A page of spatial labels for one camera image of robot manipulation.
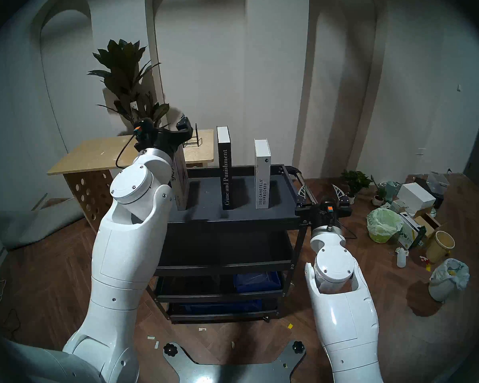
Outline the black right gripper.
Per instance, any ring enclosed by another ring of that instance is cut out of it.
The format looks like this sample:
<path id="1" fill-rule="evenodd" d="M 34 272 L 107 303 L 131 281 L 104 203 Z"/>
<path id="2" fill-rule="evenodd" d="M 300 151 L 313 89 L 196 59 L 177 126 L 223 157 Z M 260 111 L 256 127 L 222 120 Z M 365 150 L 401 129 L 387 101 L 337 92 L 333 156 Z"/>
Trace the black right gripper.
<path id="1" fill-rule="evenodd" d="M 349 197 L 335 184 L 337 201 L 322 200 L 319 204 L 308 204 L 306 185 L 302 185 L 297 194 L 297 207 L 295 214 L 311 227 L 333 227 L 337 219 L 352 215 Z"/>

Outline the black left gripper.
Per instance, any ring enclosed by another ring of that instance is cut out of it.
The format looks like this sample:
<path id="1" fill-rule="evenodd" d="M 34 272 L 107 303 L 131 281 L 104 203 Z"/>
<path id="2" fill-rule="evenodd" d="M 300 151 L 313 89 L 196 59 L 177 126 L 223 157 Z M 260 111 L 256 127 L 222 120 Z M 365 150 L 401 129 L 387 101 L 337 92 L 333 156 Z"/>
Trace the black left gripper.
<path id="1" fill-rule="evenodd" d="M 185 114 L 181 114 L 177 122 L 177 131 L 155 128 L 151 125 L 138 125 L 137 151 L 141 153 L 152 148 L 164 152 L 169 157 L 174 157 L 179 146 L 190 140 L 193 133 L 194 129 Z"/>

